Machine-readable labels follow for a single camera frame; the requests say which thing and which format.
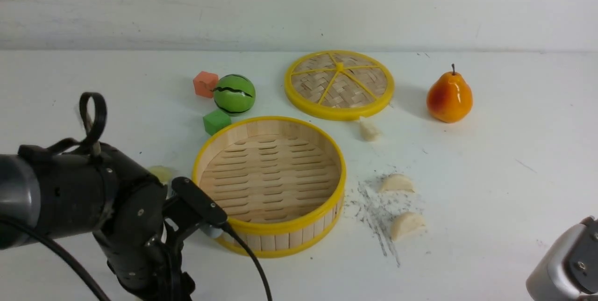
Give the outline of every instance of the toy block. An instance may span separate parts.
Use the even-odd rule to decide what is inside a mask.
[[[218,75],[215,73],[209,73],[201,71],[193,78],[193,87],[195,88],[195,94],[203,97],[214,97],[212,90],[218,84]]]
[[[231,124],[230,116],[220,109],[203,116],[203,128],[209,135],[214,135],[220,129]]]

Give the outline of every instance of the screw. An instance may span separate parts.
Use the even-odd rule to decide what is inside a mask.
[[[149,241],[147,241],[147,242],[145,243],[145,246],[146,246],[146,247],[150,247],[150,246],[151,246],[151,244],[152,244],[153,242],[155,242],[155,241],[156,241],[156,237],[152,237],[152,238],[150,238],[150,239],[149,239]]]

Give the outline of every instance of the black cable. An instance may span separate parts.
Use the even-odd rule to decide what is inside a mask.
[[[158,246],[158,248],[160,248],[166,259],[165,271],[167,271],[167,275],[170,279],[170,281],[167,284],[169,289],[169,301],[179,301],[181,300],[181,276],[179,275],[180,272],[177,270],[177,264],[175,263],[177,258],[163,243],[156,242],[156,245]]]
[[[85,282],[85,284],[89,287],[94,295],[98,298],[99,301],[110,301],[106,293],[102,290],[102,288],[98,285],[96,280],[92,278],[91,275],[83,268],[83,266],[71,256],[62,246],[58,245],[57,242],[53,241],[52,239],[40,235],[36,230],[32,229],[28,225],[22,223],[21,221],[11,218],[9,216],[0,215],[0,224],[6,224],[12,226],[13,228],[27,233],[30,237],[37,240],[42,245],[49,248],[52,252],[54,252],[57,256],[59,256],[67,265],[69,265],[73,271]]]
[[[256,268],[258,269],[258,272],[260,273],[260,277],[263,282],[263,287],[265,288],[266,298],[268,301],[272,301],[272,293],[270,291],[270,285],[268,284],[268,280],[265,277],[265,273],[263,272],[263,268],[260,265],[260,261],[258,261],[254,252],[249,248],[249,246],[247,246],[247,244],[243,241],[243,239],[241,239],[241,237],[239,237],[239,235],[235,232],[235,230],[233,230],[233,227],[231,227],[228,222],[226,224],[224,224],[224,226],[222,227],[222,230],[225,231],[226,233],[228,233],[229,235],[231,235],[231,237],[233,237],[233,239],[236,240],[239,243],[239,245],[241,245],[241,247],[247,252],[247,254],[251,257],[251,260],[254,261],[254,264],[256,264]]]

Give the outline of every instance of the green cube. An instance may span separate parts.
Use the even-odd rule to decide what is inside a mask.
[[[220,109],[217,109],[203,117],[203,128],[209,135],[214,135],[220,129],[230,124],[230,116]]]

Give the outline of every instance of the black stripe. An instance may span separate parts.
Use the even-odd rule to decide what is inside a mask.
[[[230,87],[217,87],[212,90],[212,92],[216,92],[216,91],[231,91],[233,93],[243,93],[245,96],[252,97],[251,94],[249,94],[249,93],[246,93],[242,90],[235,90],[234,88],[230,88]]]
[[[218,102],[216,102],[215,100],[214,100],[214,103],[216,103],[216,107],[218,107],[218,108],[222,109],[224,112],[226,112],[226,113],[229,113],[229,114],[243,114],[243,113],[245,113],[246,111],[248,111],[248,109],[246,109],[245,111],[242,111],[242,112],[231,112],[231,111],[229,111],[229,110],[228,110],[228,109],[226,109],[226,108],[222,108],[222,107],[220,107],[220,105],[218,105]]]

